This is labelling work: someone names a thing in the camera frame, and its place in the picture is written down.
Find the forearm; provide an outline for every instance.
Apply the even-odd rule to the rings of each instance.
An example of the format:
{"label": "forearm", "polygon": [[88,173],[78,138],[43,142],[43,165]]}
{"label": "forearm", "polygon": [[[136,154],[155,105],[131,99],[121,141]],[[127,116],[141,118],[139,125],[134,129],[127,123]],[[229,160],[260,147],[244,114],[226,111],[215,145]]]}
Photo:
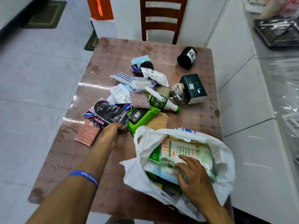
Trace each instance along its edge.
{"label": "forearm", "polygon": [[[98,183],[110,155],[109,139],[101,138],[75,170],[95,176]],[[96,192],[82,176],[69,176],[38,207],[27,223],[85,223]]]}
{"label": "forearm", "polygon": [[203,209],[202,214],[209,224],[233,224],[227,210],[220,204]]}

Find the plastic bottle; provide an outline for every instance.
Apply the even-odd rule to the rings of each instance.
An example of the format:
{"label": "plastic bottle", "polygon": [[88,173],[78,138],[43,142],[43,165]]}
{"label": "plastic bottle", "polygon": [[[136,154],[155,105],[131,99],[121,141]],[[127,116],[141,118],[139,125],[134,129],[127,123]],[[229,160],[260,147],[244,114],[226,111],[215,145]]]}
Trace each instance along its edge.
{"label": "plastic bottle", "polygon": [[146,93],[148,98],[149,98],[149,102],[151,106],[154,106],[160,110],[172,110],[176,113],[179,113],[181,110],[181,107],[173,104],[170,100],[168,100],[165,96],[163,96],[162,94],[160,94],[162,97],[164,97],[164,101],[159,101],[157,98],[155,98],[153,95]]}

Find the brown scrubbing pad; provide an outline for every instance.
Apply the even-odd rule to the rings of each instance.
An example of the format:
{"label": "brown scrubbing pad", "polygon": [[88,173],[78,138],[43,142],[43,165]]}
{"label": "brown scrubbing pad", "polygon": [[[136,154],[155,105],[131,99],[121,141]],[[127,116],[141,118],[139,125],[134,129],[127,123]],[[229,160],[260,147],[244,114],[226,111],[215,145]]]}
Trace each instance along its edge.
{"label": "brown scrubbing pad", "polygon": [[155,131],[158,129],[165,129],[167,128],[167,120],[168,115],[159,112],[145,126],[152,128]]}
{"label": "brown scrubbing pad", "polygon": [[130,92],[131,105],[132,107],[140,107],[150,109],[150,102],[144,92],[133,93]]}
{"label": "brown scrubbing pad", "polygon": [[100,128],[96,127],[89,119],[86,120],[84,126],[80,129],[79,133],[75,137],[75,140],[91,146],[97,138]]}
{"label": "brown scrubbing pad", "polygon": [[156,86],[155,91],[162,94],[164,97],[170,97],[170,89],[164,86]]}

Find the blue wristband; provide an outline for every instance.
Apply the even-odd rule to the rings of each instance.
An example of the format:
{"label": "blue wristband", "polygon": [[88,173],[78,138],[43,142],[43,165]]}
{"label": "blue wristband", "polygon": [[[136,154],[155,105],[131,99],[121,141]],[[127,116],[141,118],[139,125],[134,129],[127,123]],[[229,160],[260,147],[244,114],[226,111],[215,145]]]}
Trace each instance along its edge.
{"label": "blue wristband", "polygon": [[72,175],[78,175],[78,176],[83,176],[83,177],[87,178],[89,181],[94,183],[95,187],[97,188],[97,180],[90,173],[82,171],[82,170],[74,170],[68,176],[72,176]]}

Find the green door mat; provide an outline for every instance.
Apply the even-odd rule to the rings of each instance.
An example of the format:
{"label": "green door mat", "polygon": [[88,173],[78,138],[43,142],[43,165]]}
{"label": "green door mat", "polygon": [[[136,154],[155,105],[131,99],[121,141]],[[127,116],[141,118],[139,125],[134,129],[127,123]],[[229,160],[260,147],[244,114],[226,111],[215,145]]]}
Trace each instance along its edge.
{"label": "green door mat", "polygon": [[57,27],[66,1],[48,1],[23,25],[28,29],[54,29]]}
{"label": "green door mat", "polygon": [[95,47],[97,46],[98,41],[99,41],[99,38],[97,37],[97,34],[95,33],[95,31],[93,31],[92,35],[90,36],[90,39],[88,40],[84,49],[87,51],[94,51]]}

